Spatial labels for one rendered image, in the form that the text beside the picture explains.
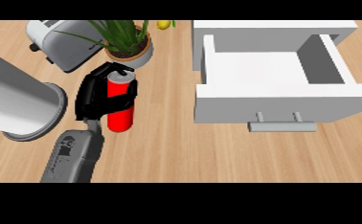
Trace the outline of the potted green plant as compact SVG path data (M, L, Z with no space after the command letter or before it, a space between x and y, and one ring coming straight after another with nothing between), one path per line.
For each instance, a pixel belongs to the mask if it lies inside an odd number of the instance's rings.
M120 63L134 69L144 67L153 56L153 41L148 32L148 21L139 26L134 20L89 20L92 28L103 35L105 42L92 38L60 31L100 45L107 52L113 62Z

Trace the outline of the white cabinet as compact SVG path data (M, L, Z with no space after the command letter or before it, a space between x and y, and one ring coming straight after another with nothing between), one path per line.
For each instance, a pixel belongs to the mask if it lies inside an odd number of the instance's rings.
M215 36L221 53L296 52L314 34L339 45L358 29L354 20L194 20L193 70L202 70L204 36Z

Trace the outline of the yellow fruit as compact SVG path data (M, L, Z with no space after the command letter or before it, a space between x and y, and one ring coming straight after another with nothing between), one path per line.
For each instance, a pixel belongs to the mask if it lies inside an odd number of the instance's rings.
M175 20L159 20L157 21L157 28L160 30L168 30L170 26L176 26Z

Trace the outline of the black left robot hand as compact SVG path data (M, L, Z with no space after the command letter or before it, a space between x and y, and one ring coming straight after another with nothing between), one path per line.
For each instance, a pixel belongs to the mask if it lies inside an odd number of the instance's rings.
M86 76L76 99L77 120L100 120L104 115L123 111L135 104L138 81L131 81L125 95L108 97L108 74L116 72L123 77L135 69L120 63L105 62Z

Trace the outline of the large grey metal pot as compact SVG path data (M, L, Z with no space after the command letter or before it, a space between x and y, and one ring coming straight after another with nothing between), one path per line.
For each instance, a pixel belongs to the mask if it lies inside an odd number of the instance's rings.
M0 132L30 142L57 127L69 106L64 89L40 82L0 57Z

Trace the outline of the red can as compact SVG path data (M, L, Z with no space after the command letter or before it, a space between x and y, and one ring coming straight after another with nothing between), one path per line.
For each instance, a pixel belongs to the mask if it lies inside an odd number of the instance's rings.
M108 97L128 94L128 88L135 80L135 73L128 71L126 75L122 75L119 71L113 71L108 75ZM131 100L123 104L125 109L108 114L108 128L113 132L125 132L134 125L134 110L135 100Z

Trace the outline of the silver toaster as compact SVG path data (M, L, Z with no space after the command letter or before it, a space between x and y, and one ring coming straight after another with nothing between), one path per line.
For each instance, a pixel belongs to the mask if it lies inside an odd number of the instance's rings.
M74 72L104 49L105 38L86 20L30 20L26 33L32 40L30 50L42 51L51 64L66 73Z

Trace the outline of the white open drawer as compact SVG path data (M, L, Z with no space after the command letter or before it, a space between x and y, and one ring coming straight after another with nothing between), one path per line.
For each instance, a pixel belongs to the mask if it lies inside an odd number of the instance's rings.
M315 34L295 52L219 53L204 36L199 123L258 120L332 123L362 112L362 83L348 70L332 36Z

